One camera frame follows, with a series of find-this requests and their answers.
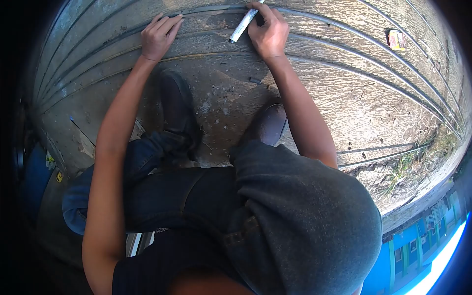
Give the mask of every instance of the blue jeans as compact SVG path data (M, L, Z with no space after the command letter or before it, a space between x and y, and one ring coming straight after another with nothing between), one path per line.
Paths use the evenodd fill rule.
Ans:
M357 179L284 145L250 141L230 150L233 167L148 175L183 157L169 132L132 141L124 165L127 232L196 228L226 249L258 294L351 294L380 252L380 213ZM63 200L64 219L83 234L93 166Z

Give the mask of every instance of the cigarette butt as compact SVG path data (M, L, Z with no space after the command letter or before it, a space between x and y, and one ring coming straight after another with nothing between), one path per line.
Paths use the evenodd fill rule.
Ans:
M249 77L249 82L253 82L253 83L256 83L256 84L262 84L262 81L257 79L257 78L252 78L252 77Z

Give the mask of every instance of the hand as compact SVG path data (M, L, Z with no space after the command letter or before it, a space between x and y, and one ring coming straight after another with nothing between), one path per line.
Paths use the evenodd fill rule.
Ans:
M174 41L180 25L184 22L183 16L162 17L159 13L150 24L141 32L142 56L149 61L158 63Z
M254 8L264 17L264 25L258 26L255 18L250 22L247 32L254 47L264 61L273 57L285 56L284 47L290 31L280 12L259 2L246 5Z

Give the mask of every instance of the person's right hand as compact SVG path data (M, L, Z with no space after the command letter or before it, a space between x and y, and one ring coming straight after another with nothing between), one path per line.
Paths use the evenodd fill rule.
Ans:
M287 22L280 12L259 2L246 5L254 8L264 17L264 24L258 26L255 18L250 22L247 32L254 47L264 61L273 57L284 56L285 42L290 31Z

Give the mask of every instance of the sky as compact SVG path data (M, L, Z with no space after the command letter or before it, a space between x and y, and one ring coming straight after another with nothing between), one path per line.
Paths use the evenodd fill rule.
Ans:
M449 243L447 243L444 249L433 260L431 264L431 272L405 295L424 295L429 292L451 259L451 256L462 236L462 232L464 231L465 223L466 221L460 225L455 234L449 240Z

